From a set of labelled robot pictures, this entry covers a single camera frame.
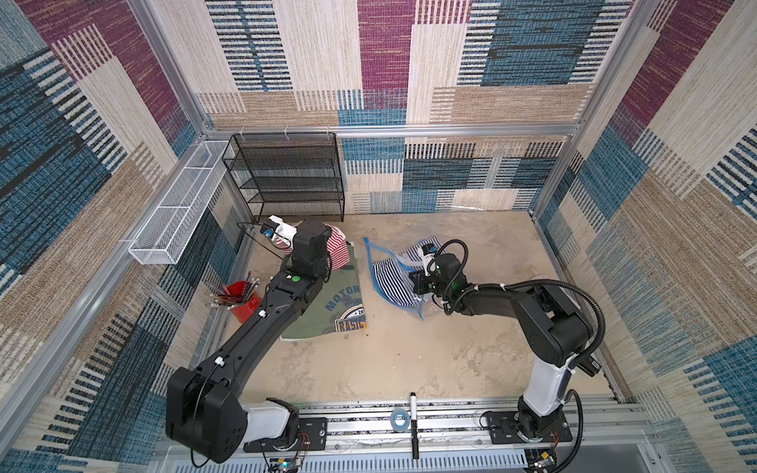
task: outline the floor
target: floor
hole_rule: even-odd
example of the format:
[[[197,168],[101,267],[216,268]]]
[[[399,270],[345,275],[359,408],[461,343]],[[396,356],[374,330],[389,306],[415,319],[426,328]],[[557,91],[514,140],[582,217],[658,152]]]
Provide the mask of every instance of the floor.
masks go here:
[[[554,278],[527,213],[349,215],[337,225],[355,242],[368,328],[275,342],[250,377],[243,403],[266,397],[292,402],[399,399],[410,391],[419,397],[523,393],[534,355],[515,319],[445,316],[427,303],[421,320],[391,305],[373,290],[363,237],[395,252],[432,235],[441,242],[460,238],[470,250],[466,274],[471,282]],[[249,266],[253,276],[266,280],[278,267],[278,259],[256,247]],[[232,318],[226,337],[237,327]],[[611,392],[602,374],[589,378],[579,372],[570,386],[580,394]]]

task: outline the marker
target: marker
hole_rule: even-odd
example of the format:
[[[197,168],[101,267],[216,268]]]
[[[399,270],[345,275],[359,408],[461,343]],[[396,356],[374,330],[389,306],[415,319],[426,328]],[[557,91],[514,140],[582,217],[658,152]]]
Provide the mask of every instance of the marker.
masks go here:
[[[416,394],[410,393],[410,427],[413,429],[413,459],[420,458],[418,451],[418,406],[416,404]]]

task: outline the blue tape roll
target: blue tape roll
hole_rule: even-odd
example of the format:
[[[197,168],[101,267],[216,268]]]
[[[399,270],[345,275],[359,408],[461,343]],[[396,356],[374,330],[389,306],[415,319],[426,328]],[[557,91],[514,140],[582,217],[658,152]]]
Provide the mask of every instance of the blue tape roll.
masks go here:
[[[397,407],[391,412],[389,422],[395,432],[405,432],[410,427],[410,414],[405,409]]]

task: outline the clear plastic bag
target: clear plastic bag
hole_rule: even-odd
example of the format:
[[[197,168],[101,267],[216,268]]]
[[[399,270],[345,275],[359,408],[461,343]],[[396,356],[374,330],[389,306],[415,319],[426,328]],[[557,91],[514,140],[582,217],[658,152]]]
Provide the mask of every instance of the clear plastic bag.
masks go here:
[[[367,237],[363,238],[363,241],[368,250],[368,264],[376,292],[389,303],[423,319],[423,306],[431,297],[428,294],[419,296],[413,292],[413,282],[409,274],[423,269],[423,262],[416,249],[426,243],[440,247],[439,240],[435,236],[425,238],[397,254],[381,245],[371,243]]]

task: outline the metal shelf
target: metal shelf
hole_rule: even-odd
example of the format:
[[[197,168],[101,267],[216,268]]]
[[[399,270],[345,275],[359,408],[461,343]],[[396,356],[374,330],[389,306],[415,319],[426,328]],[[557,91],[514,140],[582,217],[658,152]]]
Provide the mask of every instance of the metal shelf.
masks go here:
[[[248,133],[223,163],[253,213],[344,221],[344,183],[333,133]],[[250,198],[251,191],[257,191]]]
[[[266,192],[265,197],[258,192],[255,197],[247,201],[248,204],[265,204],[266,202],[300,202],[321,201],[339,202],[344,200],[344,195],[338,191],[281,191]]]

